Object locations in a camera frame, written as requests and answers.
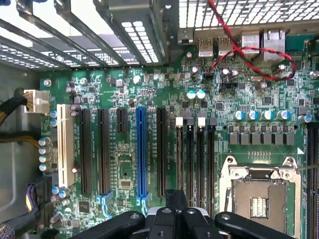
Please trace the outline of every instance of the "cable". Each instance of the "cable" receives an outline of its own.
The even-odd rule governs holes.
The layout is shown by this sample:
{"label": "cable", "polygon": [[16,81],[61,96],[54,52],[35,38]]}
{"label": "cable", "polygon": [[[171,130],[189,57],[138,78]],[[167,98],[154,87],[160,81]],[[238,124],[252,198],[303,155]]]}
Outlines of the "cable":
{"label": "cable", "polygon": [[[207,0],[208,4],[210,5],[211,9],[213,10],[218,22],[221,24],[221,26],[223,27],[224,31],[225,31],[225,34],[228,36],[228,38],[230,39],[230,42],[231,42],[231,45],[232,47],[234,48],[232,51],[226,53],[224,56],[221,57],[221,59],[219,59],[217,62],[215,62],[211,69],[213,69],[213,67],[215,65],[217,65],[219,62],[221,62],[227,55],[231,54],[231,53],[234,53],[234,52],[237,52],[238,55],[240,56],[240,58],[242,58],[245,62],[245,64],[251,68],[255,73],[257,73],[258,75],[262,76],[264,79],[266,80],[288,80],[288,79],[291,79],[292,77],[294,77],[295,75],[295,72],[297,70],[297,67],[296,65],[294,64],[292,58],[290,55],[288,54],[285,54],[285,53],[282,53],[282,52],[279,52],[279,51],[275,51],[275,50],[272,50],[272,49],[263,49],[263,48],[257,48],[257,47],[239,47],[237,44],[236,44],[236,41],[231,33],[231,30],[230,28],[226,25],[226,23],[224,22],[222,16],[217,12],[217,9],[216,9],[216,6],[213,2],[213,0]],[[271,75],[268,75],[268,74],[265,74],[263,73],[258,67],[255,67],[253,65],[253,63],[248,60],[246,58],[246,55],[245,53],[242,51],[244,49],[251,49],[251,50],[258,50],[260,52],[269,52],[269,53],[274,53],[274,54],[278,54],[279,56],[282,56],[282,57],[285,57],[287,60],[289,60],[292,68],[293,68],[293,71],[292,73],[287,76],[287,77],[283,77],[283,78],[280,78],[280,77],[275,77],[275,76],[271,76]]]}

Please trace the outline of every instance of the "perforated metal panel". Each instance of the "perforated metal panel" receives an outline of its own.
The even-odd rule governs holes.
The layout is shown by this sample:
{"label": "perforated metal panel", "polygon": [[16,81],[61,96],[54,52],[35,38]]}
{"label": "perforated metal panel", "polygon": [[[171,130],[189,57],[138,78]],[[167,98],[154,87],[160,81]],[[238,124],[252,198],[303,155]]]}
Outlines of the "perforated metal panel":
{"label": "perforated metal panel", "polygon": [[[319,0],[215,0],[227,25],[319,19]],[[218,26],[207,0],[179,0],[179,27]]]}

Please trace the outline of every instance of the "blue pcie slot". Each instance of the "blue pcie slot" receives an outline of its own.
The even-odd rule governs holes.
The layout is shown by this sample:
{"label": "blue pcie slot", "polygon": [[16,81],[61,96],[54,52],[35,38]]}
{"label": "blue pcie slot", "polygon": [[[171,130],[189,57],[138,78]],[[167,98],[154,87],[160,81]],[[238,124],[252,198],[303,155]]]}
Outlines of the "blue pcie slot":
{"label": "blue pcie slot", "polygon": [[147,196],[147,116],[145,107],[136,109],[137,206]]}

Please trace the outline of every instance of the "ram slot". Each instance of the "ram slot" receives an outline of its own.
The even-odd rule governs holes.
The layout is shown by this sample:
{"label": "ram slot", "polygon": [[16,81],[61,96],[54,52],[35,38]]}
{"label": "ram slot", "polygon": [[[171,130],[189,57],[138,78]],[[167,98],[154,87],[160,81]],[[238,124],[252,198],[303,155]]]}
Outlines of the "ram slot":
{"label": "ram slot", "polygon": [[165,107],[157,108],[158,196],[167,189],[167,113]]}
{"label": "ram slot", "polygon": [[210,125],[207,133],[207,211],[208,214],[214,218],[214,137],[215,126]]}
{"label": "ram slot", "polygon": [[187,196],[188,205],[194,207],[194,126],[188,125],[186,132],[186,161],[187,161]]}
{"label": "ram slot", "polygon": [[[308,166],[319,163],[319,125],[318,123],[307,124],[307,162]],[[307,238],[319,238],[319,171],[317,168],[311,168],[308,171],[307,186]]]}
{"label": "ram slot", "polygon": [[110,130],[109,110],[98,110],[98,133],[99,133],[99,194],[108,194],[110,185]]}
{"label": "ram slot", "polygon": [[80,161],[82,194],[92,192],[92,134],[91,112],[83,109],[79,112],[80,118]]}
{"label": "ram slot", "polygon": [[204,141],[205,132],[203,128],[197,130],[197,206],[204,208]]}
{"label": "ram slot", "polygon": [[137,200],[147,196],[147,115],[145,107],[136,109]]}
{"label": "ram slot", "polygon": [[184,149],[183,149],[183,127],[178,126],[176,128],[176,163],[177,163],[177,171],[176,171],[176,188],[178,190],[184,189],[184,164],[183,157]]}

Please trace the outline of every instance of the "capacitor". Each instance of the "capacitor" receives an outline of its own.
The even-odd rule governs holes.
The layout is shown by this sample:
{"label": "capacitor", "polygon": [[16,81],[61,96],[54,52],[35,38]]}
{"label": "capacitor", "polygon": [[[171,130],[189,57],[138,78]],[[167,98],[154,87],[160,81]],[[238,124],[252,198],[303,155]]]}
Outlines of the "capacitor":
{"label": "capacitor", "polygon": [[271,120],[274,117],[274,112],[263,111],[260,116],[263,120]]}
{"label": "capacitor", "polygon": [[133,83],[135,85],[139,84],[141,82],[141,77],[140,76],[134,76],[133,77]]}
{"label": "capacitor", "polygon": [[312,80],[316,80],[319,77],[319,71],[310,71],[309,76]]}
{"label": "capacitor", "polygon": [[50,117],[55,119],[55,118],[58,117],[58,113],[55,110],[53,110],[53,111],[50,112]]}
{"label": "capacitor", "polygon": [[61,213],[56,213],[52,218],[50,218],[50,223],[55,224],[58,220],[62,219]]}
{"label": "capacitor", "polygon": [[298,120],[301,123],[310,123],[313,120],[313,117],[312,116],[299,116]]}
{"label": "capacitor", "polygon": [[39,148],[39,154],[46,154],[46,153],[49,153],[50,151],[51,151],[51,147],[49,145],[41,146]]}
{"label": "capacitor", "polygon": [[188,51],[185,55],[185,61],[190,61],[192,57],[193,57],[193,54],[190,51]]}
{"label": "capacitor", "polygon": [[227,68],[224,68],[220,73],[220,78],[224,79],[229,75],[229,70]]}
{"label": "capacitor", "polygon": [[52,187],[52,194],[53,194],[53,195],[58,195],[59,192],[60,192],[59,187],[56,187],[56,186],[53,186],[53,187]]}
{"label": "capacitor", "polygon": [[232,70],[228,76],[229,79],[234,79],[238,76],[238,71]]}
{"label": "capacitor", "polygon": [[59,192],[60,198],[66,198],[69,195],[70,195],[70,189],[68,189],[68,188],[64,188],[64,189],[60,190],[60,192]]}
{"label": "capacitor", "polygon": [[45,162],[45,163],[41,163],[39,165],[39,169],[41,172],[47,171],[51,168],[51,163],[50,162]]}
{"label": "capacitor", "polygon": [[197,73],[198,73],[198,67],[197,67],[197,66],[193,66],[193,67],[191,68],[190,74],[191,74],[192,76],[196,76]]}
{"label": "capacitor", "polygon": [[242,111],[236,111],[234,113],[234,119],[235,120],[242,120],[244,118],[244,112]]}
{"label": "capacitor", "polygon": [[255,89],[257,91],[260,91],[260,90],[263,90],[263,89],[267,88],[267,86],[268,86],[267,82],[261,81],[261,82],[258,82],[256,84]]}
{"label": "capacitor", "polygon": [[71,88],[71,87],[67,87],[67,88],[65,88],[65,92],[70,94],[70,95],[75,95],[76,94],[76,89]]}
{"label": "capacitor", "polygon": [[196,96],[197,96],[197,98],[199,98],[200,100],[202,100],[202,99],[205,98],[206,93],[205,93],[205,91],[200,90],[200,91],[197,91]]}
{"label": "capacitor", "polygon": [[81,78],[80,79],[80,85],[81,86],[86,86],[88,84],[88,80],[86,78]]}
{"label": "capacitor", "polygon": [[70,112],[70,116],[71,116],[72,118],[78,117],[78,116],[79,116],[79,113],[76,112],[76,111],[71,111],[71,112]]}
{"label": "capacitor", "polygon": [[50,161],[50,159],[51,159],[51,157],[50,157],[49,154],[44,154],[44,155],[40,155],[40,156],[39,156],[39,161],[40,161],[41,163],[48,162],[48,161]]}
{"label": "capacitor", "polygon": [[70,105],[70,111],[80,111],[83,109],[81,105]]}
{"label": "capacitor", "polygon": [[277,118],[280,119],[280,120],[287,120],[287,119],[290,118],[290,112],[287,111],[287,110],[279,111],[277,113]]}
{"label": "capacitor", "polygon": [[189,91],[189,92],[187,92],[186,96],[189,100],[193,100],[196,97],[196,93],[195,93],[195,91]]}
{"label": "capacitor", "polygon": [[258,118],[258,113],[256,111],[248,111],[247,119],[248,120],[256,120]]}
{"label": "capacitor", "polygon": [[43,81],[43,84],[44,84],[45,87],[51,87],[52,81],[50,79],[45,79]]}
{"label": "capacitor", "polygon": [[50,120],[50,126],[51,127],[56,127],[58,125],[58,121],[56,119],[51,119]]}
{"label": "capacitor", "polygon": [[278,75],[278,74],[282,73],[285,70],[285,68],[286,67],[284,64],[280,64],[275,69],[273,69],[273,74]]}
{"label": "capacitor", "polygon": [[48,144],[51,144],[51,139],[49,137],[43,137],[43,138],[39,139],[40,146],[45,146]]}

